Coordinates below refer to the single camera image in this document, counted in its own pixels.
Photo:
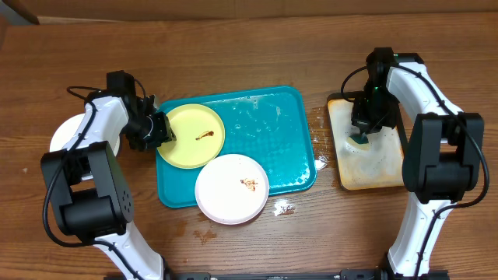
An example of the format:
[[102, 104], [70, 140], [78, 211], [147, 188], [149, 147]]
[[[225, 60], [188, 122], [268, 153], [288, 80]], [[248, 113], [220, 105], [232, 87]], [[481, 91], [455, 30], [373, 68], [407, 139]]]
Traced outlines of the green yellow sponge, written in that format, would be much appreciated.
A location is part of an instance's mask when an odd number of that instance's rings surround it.
[[351, 149], [355, 149], [355, 150], [359, 150], [359, 151], [370, 150], [370, 143], [369, 143], [368, 137], [365, 134], [350, 135], [346, 139], [345, 143]]

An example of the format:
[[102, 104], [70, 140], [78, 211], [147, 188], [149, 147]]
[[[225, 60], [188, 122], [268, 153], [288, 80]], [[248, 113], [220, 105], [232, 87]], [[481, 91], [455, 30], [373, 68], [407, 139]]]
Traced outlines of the yellow plate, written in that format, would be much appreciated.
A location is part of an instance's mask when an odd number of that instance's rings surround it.
[[157, 149], [167, 163], [194, 169], [219, 155], [225, 142], [225, 127], [214, 110], [191, 103], [172, 109], [167, 117], [176, 139]]

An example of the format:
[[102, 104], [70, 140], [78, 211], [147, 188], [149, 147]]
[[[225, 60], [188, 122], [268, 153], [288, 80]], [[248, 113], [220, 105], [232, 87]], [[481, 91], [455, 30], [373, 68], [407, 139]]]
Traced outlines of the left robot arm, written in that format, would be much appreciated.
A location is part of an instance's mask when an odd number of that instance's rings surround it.
[[109, 72], [106, 79], [103, 89], [85, 88], [81, 124], [59, 150], [40, 160], [47, 188], [44, 230], [61, 247], [102, 250], [125, 279], [171, 279], [164, 257], [133, 221], [132, 193], [115, 151], [122, 137], [143, 152], [176, 136], [155, 96], [137, 94], [141, 84], [133, 75]]

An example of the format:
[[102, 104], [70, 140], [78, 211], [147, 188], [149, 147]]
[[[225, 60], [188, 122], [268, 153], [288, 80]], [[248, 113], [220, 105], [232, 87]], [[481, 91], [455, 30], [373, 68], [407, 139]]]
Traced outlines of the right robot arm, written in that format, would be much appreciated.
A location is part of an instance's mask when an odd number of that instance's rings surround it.
[[400, 111], [413, 121], [410, 137], [401, 136], [402, 179], [409, 192], [396, 241], [375, 279], [447, 279], [429, 260], [452, 210], [478, 204], [489, 190], [489, 167], [482, 151], [484, 120], [454, 105], [430, 78], [417, 53], [377, 47], [366, 58], [368, 80], [362, 92], [342, 92], [351, 102], [356, 144], [383, 127], [397, 128]]

